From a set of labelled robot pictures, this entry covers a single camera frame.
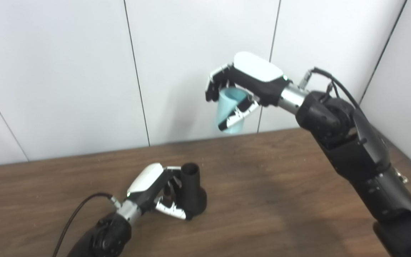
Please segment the white and black right hand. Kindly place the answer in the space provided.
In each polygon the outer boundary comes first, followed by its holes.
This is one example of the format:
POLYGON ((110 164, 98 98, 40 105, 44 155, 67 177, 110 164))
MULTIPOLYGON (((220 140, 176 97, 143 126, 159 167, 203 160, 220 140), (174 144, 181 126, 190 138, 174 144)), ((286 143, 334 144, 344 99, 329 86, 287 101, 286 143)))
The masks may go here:
POLYGON ((216 118, 216 127, 230 133, 259 107, 277 106, 290 80, 273 63, 251 52, 235 54, 231 63, 210 72, 204 95, 207 102, 223 104, 226 93, 235 93, 238 99, 222 109, 216 118))

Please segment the white and black left hand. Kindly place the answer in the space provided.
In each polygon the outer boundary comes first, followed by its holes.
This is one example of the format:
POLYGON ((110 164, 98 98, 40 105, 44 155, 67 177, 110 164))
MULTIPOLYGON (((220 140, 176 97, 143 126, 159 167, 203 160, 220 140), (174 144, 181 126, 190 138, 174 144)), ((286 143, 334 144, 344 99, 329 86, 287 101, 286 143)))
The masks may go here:
POLYGON ((156 210, 181 220, 188 220, 191 215, 179 207, 167 194, 160 193, 173 189, 173 184, 179 186, 181 177, 180 166, 164 167, 160 163, 152 163, 145 167, 127 189, 127 196, 119 208, 119 215, 134 224, 137 218, 147 211, 156 210))

